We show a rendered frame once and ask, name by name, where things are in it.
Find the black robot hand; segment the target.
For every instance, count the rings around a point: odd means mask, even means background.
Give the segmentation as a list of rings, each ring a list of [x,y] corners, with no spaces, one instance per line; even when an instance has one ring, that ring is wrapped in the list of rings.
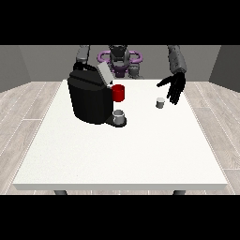
[[[170,88],[167,94],[167,98],[174,105],[178,103],[181,93],[185,89],[186,77],[183,72],[177,72],[170,77],[163,79],[157,84],[157,87],[163,86],[165,84],[170,84]]]
[[[73,69],[76,70],[91,70],[91,71],[96,71],[97,69],[93,66],[90,66],[90,65],[87,65],[87,64],[84,64],[82,62],[76,62],[74,65],[73,65]]]

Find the pale grey machine lid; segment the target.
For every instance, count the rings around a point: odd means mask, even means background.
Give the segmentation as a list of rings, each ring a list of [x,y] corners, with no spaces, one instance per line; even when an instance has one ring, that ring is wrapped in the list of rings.
[[[113,81],[114,76],[112,75],[112,73],[109,69],[109,66],[107,65],[106,62],[102,62],[102,63],[98,64],[97,70],[106,85],[109,85]]]

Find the black coffee machine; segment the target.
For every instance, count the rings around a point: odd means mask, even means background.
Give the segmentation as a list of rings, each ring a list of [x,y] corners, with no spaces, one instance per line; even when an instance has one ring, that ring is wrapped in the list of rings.
[[[124,127],[113,122],[113,86],[104,84],[97,71],[73,70],[67,79],[68,90],[74,114],[85,123],[109,124],[116,128]]]

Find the red pod holder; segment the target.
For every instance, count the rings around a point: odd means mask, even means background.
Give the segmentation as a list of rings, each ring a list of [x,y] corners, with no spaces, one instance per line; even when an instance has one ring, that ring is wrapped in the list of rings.
[[[125,86],[122,84],[115,84],[112,87],[112,100],[121,102],[125,99]]]

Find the small grey cup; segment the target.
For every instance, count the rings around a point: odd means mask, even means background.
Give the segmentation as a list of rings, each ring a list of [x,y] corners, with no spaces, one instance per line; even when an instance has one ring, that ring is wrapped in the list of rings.
[[[121,125],[125,121],[125,114],[124,114],[124,112],[122,110],[115,110],[112,113],[112,116],[113,116],[113,122],[116,125]]]

